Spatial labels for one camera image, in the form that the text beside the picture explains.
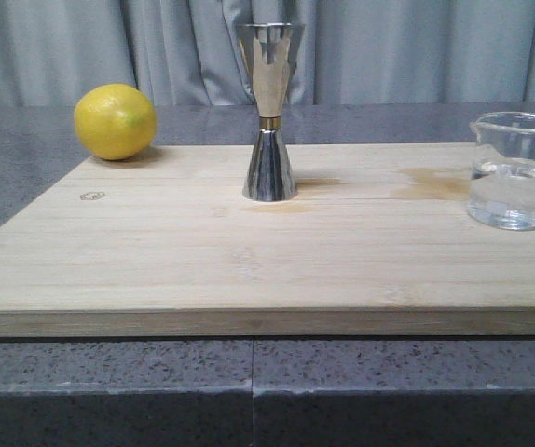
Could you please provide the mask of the steel double jigger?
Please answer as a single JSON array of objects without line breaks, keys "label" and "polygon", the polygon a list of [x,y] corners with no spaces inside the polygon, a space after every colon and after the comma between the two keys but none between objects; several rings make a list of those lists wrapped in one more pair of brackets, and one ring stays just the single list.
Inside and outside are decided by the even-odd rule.
[{"label": "steel double jigger", "polygon": [[277,202],[297,194],[289,156],[281,135],[281,113],[304,26],[288,22],[250,23],[237,27],[241,55],[259,117],[243,195]]}]

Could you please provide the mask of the clear glass beaker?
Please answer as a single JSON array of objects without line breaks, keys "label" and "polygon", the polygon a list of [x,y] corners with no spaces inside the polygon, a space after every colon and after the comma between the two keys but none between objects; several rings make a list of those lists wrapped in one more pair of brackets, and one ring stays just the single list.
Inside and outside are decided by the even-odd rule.
[{"label": "clear glass beaker", "polygon": [[492,112],[471,124],[468,214],[499,229],[535,230],[535,113]]}]

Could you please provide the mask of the light wooden cutting board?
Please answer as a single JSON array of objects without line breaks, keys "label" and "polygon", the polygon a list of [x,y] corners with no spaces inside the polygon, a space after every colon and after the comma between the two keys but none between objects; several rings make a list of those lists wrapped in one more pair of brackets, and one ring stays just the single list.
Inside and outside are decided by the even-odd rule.
[{"label": "light wooden cutting board", "polygon": [[535,335],[535,231],[465,211],[473,146],[245,146],[89,158],[0,227],[0,336]]}]

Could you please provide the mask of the yellow lemon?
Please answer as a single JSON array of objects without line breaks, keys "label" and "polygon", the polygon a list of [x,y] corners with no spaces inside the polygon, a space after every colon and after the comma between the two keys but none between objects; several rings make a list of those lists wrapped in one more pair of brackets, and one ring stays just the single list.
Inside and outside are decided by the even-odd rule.
[{"label": "yellow lemon", "polygon": [[140,153],[153,141],[157,114],[140,90],[107,84],[78,101],[74,123],[76,137],[92,154],[104,160],[122,160]]}]

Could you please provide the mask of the grey curtain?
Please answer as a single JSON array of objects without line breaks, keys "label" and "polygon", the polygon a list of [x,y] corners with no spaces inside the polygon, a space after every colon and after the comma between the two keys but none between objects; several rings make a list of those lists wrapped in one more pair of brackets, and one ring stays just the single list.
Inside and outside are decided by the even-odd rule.
[{"label": "grey curtain", "polygon": [[0,1],[0,106],[245,104],[237,28],[285,21],[294,104],[535,101],[535,1]]}]

